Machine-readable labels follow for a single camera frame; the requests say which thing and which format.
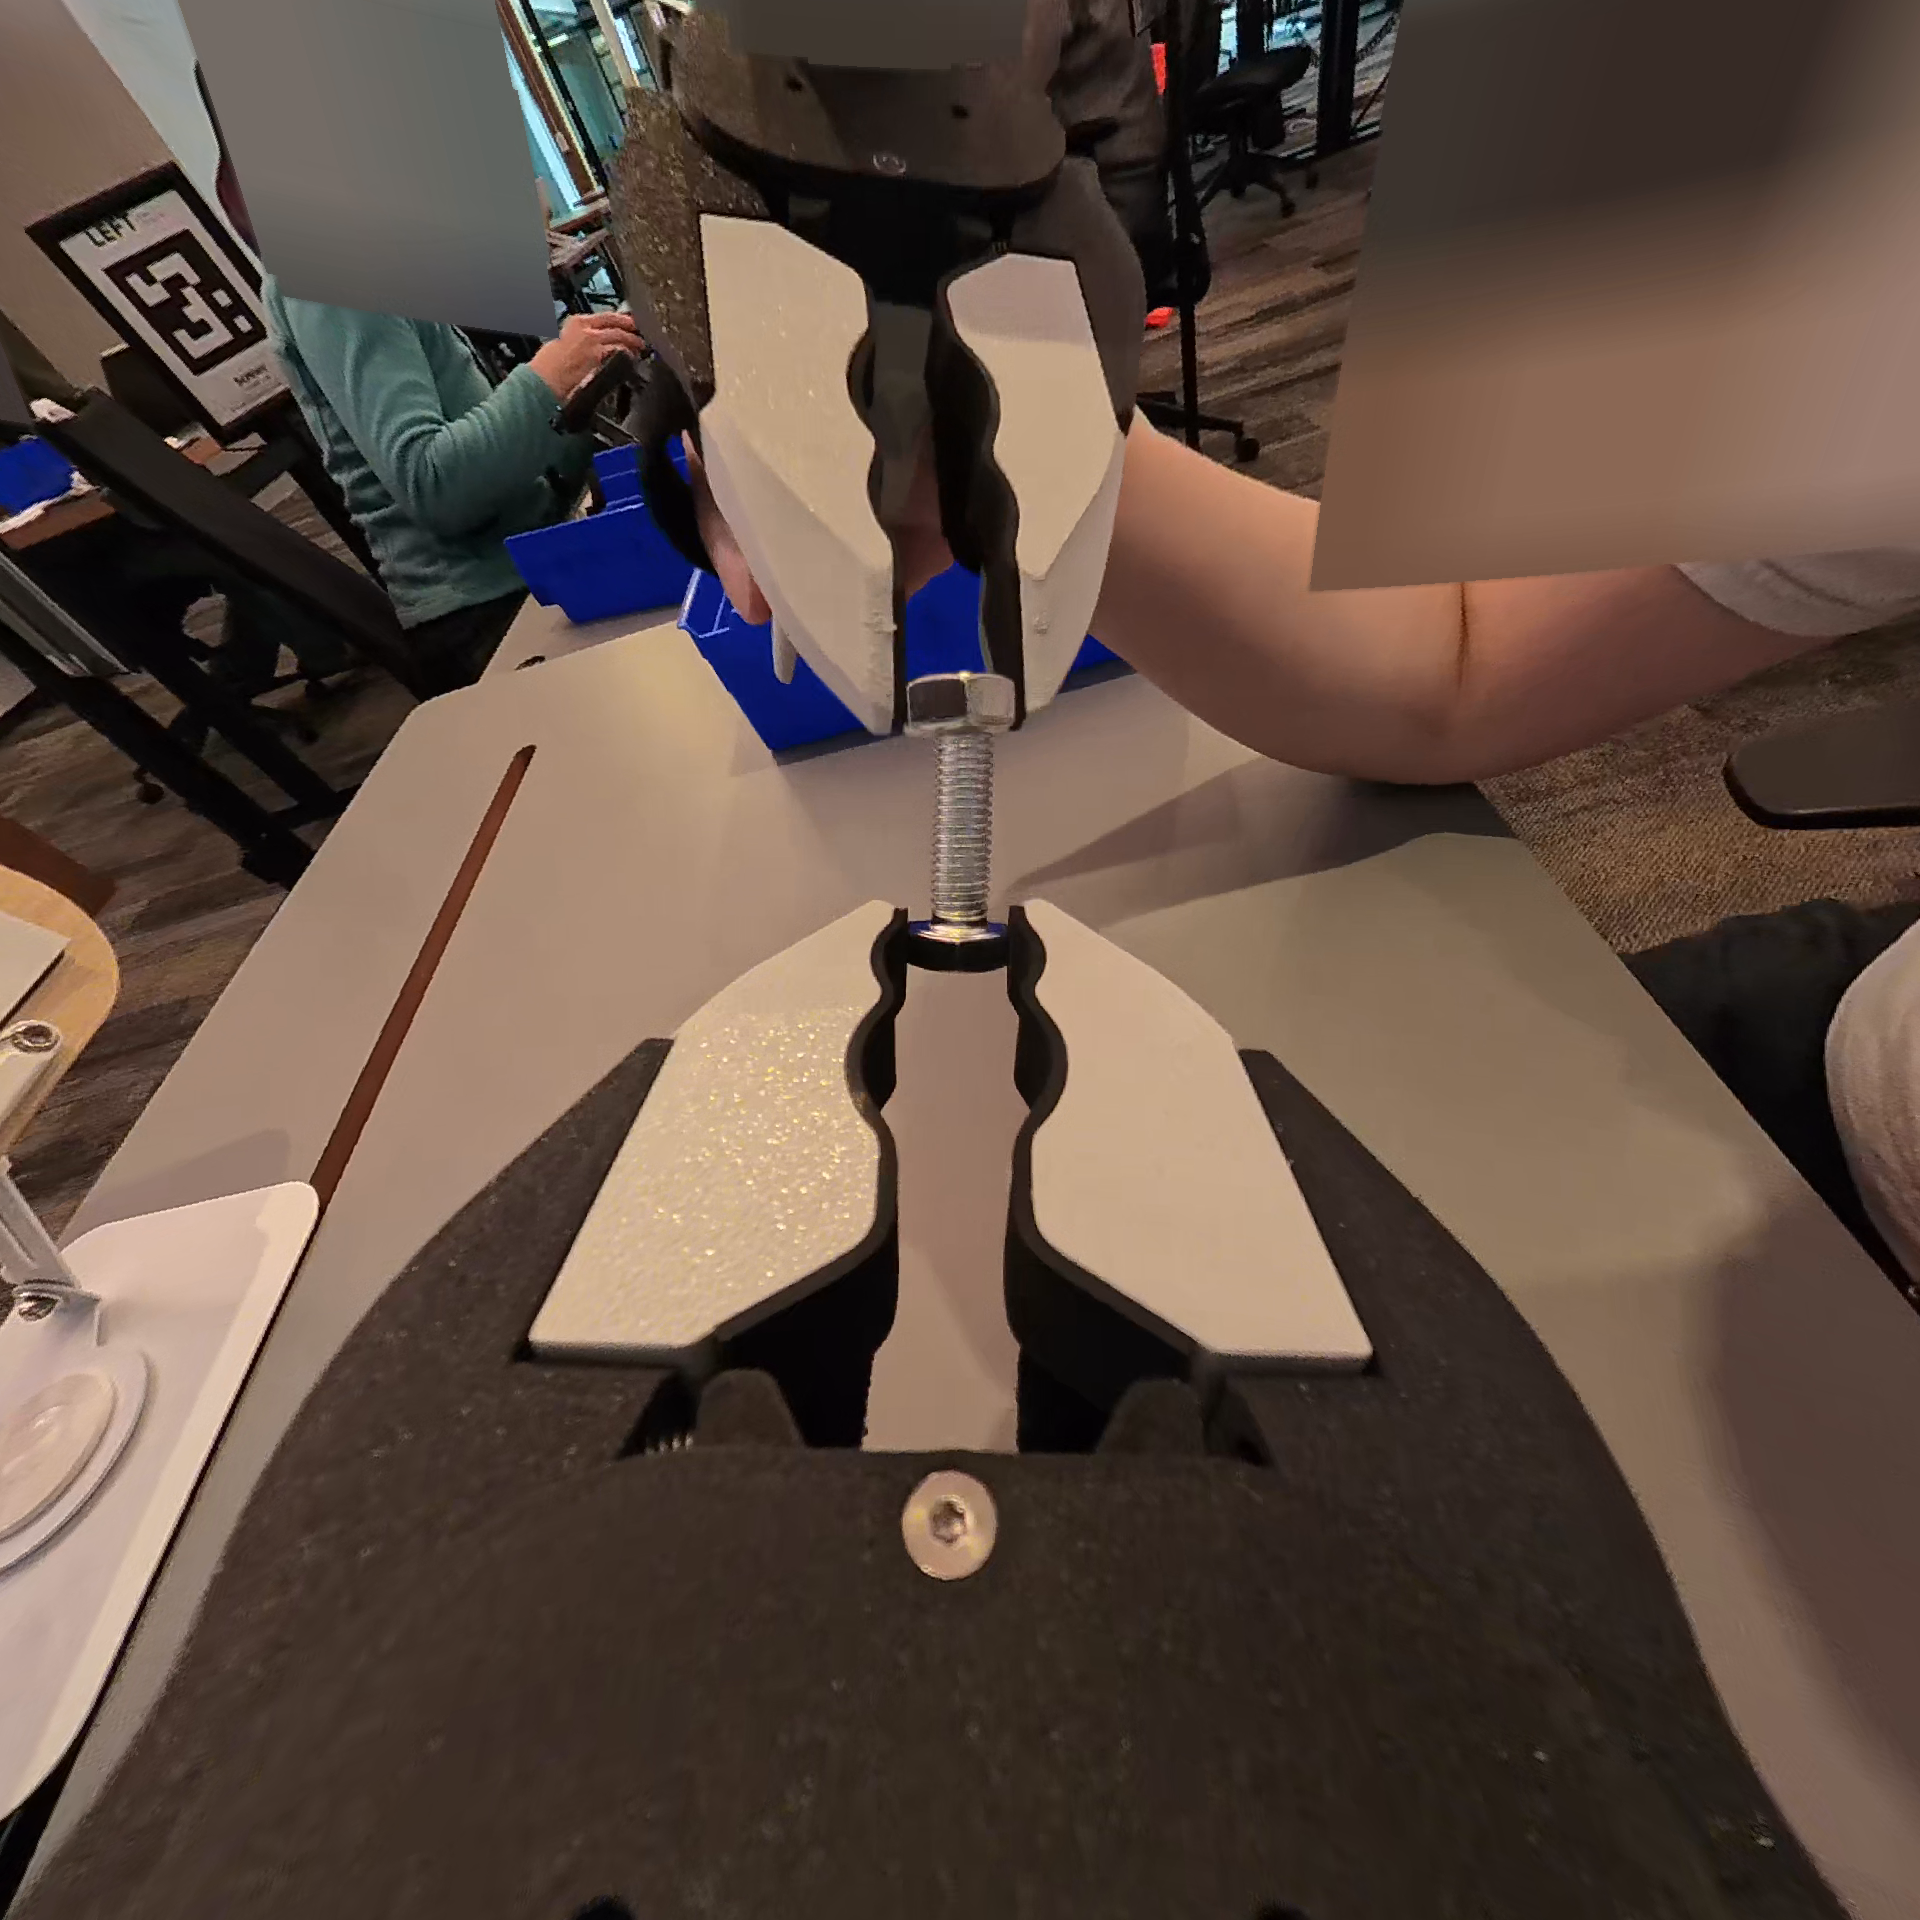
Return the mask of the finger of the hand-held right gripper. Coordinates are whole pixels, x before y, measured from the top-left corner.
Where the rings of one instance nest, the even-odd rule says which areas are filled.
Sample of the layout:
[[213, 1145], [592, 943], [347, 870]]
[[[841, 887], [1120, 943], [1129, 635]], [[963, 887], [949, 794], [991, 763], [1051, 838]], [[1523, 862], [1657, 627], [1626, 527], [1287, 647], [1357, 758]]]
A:
[[978, 576], [991, 673], [1016, 726], [1066, 684], [1093, 630], [1124, 441], [1077, 268], [1002, 251], [937, 300], [944, 540]]
[[897, 560], [871, 498], [876, 443], [851, 367], [861, 280], [772, 223], [703, 217], [716, 507], [776, 631], [876, 737], [897, 732]]

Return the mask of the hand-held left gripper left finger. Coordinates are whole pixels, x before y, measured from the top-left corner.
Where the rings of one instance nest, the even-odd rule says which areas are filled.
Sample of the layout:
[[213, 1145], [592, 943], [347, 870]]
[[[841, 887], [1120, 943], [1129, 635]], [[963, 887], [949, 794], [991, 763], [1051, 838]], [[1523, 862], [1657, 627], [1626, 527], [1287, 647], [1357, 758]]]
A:
[[899, 1303], [905, 912], [865, 904], [683, 1023], [531, 1326], [544, 1361], [772, 1377], [858, 1450]]

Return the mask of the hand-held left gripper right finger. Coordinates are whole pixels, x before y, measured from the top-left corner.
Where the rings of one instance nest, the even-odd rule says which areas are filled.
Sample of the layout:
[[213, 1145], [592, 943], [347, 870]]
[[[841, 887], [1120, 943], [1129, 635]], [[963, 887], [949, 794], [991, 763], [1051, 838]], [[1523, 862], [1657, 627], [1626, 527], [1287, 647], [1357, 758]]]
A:
[[1096, 1451], [1181, 1387], [1204, 1451], [1269, 1451], [1249, 1384], [1355, 1377], [1351, 1294], [1233, 1035], [1056, 904], [1009, 920], [1018, 1018], [1004, 1310], [1019, 1451]]

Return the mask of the silver hex bolt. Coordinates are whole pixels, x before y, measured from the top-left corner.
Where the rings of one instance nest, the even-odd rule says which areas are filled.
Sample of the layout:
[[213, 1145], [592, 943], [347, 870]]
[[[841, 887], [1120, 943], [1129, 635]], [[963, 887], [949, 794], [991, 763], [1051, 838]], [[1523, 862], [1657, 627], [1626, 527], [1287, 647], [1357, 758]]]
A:
[[993, 905], [995, 743], [1018, 723], [1018, 687], [991, 673], [913, 680], [904, 732], [933, 747], [929, 916], [987, 921]]

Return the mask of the person's right forearm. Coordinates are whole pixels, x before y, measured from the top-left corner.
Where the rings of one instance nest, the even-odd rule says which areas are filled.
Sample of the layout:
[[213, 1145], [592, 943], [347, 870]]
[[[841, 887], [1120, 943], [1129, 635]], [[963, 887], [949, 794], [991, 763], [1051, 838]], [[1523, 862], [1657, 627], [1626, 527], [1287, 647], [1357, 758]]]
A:
[[1315, 593], [1317, 515], [1137, 422], [1093, 635], [1240, 746], [1383, 784], [1516, 775], [1817, 647], [1672, 566]]

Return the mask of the white board stand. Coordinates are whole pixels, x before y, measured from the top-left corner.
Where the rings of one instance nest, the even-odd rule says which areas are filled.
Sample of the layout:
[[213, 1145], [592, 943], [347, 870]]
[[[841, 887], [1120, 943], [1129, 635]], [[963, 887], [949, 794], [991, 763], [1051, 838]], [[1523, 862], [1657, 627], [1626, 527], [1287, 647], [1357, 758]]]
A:
[[321, 1222], [285, 1135], [186, 1082], [68, 1244], [4, 1175], [8, 1817], [80, 1739]]

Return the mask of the black office chair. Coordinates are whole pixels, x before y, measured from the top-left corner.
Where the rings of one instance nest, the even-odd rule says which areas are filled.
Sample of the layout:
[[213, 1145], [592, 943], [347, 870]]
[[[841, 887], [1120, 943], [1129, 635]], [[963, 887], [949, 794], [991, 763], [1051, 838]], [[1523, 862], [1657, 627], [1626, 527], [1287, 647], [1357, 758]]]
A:
[[231, 478], [189, 462], [116, 400], [93, 394], [72, 419], [39, 422], [39, 434], [120, 504], [200, 544], [216, 567], [338, 630], [416, 699], [465, 687], [444, 662], [416, 647], [371, 576], [260, 510]]

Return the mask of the black white marker sign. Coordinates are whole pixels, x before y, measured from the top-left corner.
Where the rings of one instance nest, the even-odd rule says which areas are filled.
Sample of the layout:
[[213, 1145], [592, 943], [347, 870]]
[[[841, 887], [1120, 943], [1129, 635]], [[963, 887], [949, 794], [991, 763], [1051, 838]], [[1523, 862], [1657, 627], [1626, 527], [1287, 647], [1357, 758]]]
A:
[[34, 248], [221, 441], [290, 398], [260, 278], [176, 160], [57, 209]]

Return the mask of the black desk chair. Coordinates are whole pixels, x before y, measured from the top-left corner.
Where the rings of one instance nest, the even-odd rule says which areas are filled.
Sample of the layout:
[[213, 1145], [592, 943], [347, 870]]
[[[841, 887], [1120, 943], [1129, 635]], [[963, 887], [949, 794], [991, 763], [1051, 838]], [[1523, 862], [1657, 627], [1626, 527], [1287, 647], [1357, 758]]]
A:
[[1753, 823], [1786, 832], [1917, 826], [1917, 699], [1824, 715], [1745, 743], [1723, 782]]

